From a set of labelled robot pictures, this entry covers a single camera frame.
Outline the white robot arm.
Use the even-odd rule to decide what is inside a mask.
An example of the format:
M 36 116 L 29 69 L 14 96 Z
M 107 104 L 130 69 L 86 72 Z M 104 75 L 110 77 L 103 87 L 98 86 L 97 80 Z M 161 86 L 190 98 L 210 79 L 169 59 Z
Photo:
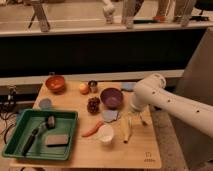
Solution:
M 213 138 L 213 106 L 175 95 L 165 87 L 166 80 L 158 73 L 138 81 L 130 98 L 131 108 L 142 111 L 148 104 L 156 106 Z

